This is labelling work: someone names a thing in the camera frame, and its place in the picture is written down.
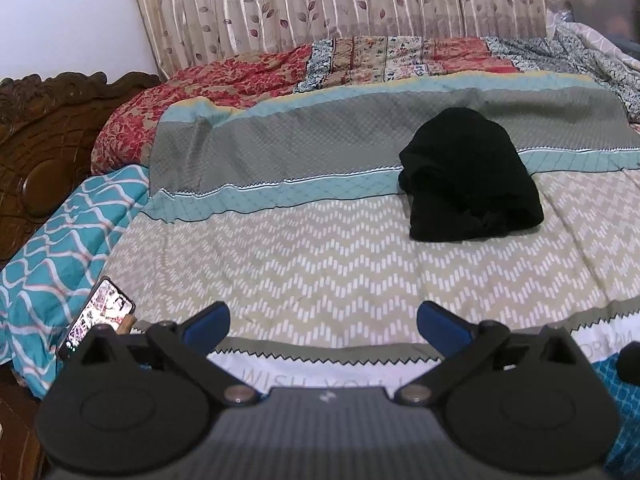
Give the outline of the teal white wave pillow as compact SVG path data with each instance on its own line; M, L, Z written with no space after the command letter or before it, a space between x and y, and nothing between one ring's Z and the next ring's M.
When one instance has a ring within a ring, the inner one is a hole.
M148 199L142 166L90 177L1 270L1 362L37 398L58 374L67 327Z

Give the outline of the smartphone with lit screen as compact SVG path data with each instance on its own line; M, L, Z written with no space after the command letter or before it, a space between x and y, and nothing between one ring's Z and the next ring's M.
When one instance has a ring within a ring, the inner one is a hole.
M93 326L106 324L117 330L127 315L134 314L134 310L134 302L108 276L102 276L66 330L56 356L65 361L77 350Z

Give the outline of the patterned grey teal bedsheet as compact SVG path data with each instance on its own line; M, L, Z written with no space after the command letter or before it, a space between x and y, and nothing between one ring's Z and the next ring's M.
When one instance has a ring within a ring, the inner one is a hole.
M399 154L458 107L510 136L539 226L410 237ZM246 110L183 100L160 118L148 167L149 200L104 274L148 323L228 304L213 359L258 390L398 388L438 360L416 329L425 300L472 323L562 326L592 362L639 337L639 137L589 77L461 73Z

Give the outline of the floral pink curtain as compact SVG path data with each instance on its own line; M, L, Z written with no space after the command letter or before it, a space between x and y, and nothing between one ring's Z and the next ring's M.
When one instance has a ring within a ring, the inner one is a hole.
M565 0L137 0L160 72L353 36L544 36Z

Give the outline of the carved wooden headboard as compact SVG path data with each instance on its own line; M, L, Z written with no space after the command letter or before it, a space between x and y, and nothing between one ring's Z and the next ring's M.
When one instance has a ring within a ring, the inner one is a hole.
M37 74L1 81L1 263L7 264L90 176L96 137L114 110L160 78L130 72Z

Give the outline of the red floral patchwork quilt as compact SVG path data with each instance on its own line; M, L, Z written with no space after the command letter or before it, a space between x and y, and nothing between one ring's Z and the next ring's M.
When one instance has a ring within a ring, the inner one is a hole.
M242 110L291 93L468 70L510 74L518 69L491 53L483 38L411 36L323 39L288 52L243 54L186 68L111 114L94 142L91 172L145 166L160 116L182 100L202 96Z

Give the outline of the black pants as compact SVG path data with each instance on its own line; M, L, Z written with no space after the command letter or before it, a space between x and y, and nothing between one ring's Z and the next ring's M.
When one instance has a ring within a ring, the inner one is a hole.
M443 110L416 130L399 159L417 242L505 236L544 221L538 188L506 129L476 110Z

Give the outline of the blue white crackle blanket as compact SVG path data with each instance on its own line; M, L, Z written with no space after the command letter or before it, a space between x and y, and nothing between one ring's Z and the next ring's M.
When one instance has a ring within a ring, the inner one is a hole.
M566 26L552 39L484 37L492 55L511 61L520 72L553 72L589 76L611 90L626 108L631 124L639 123L639 71L613 55L588 47Z

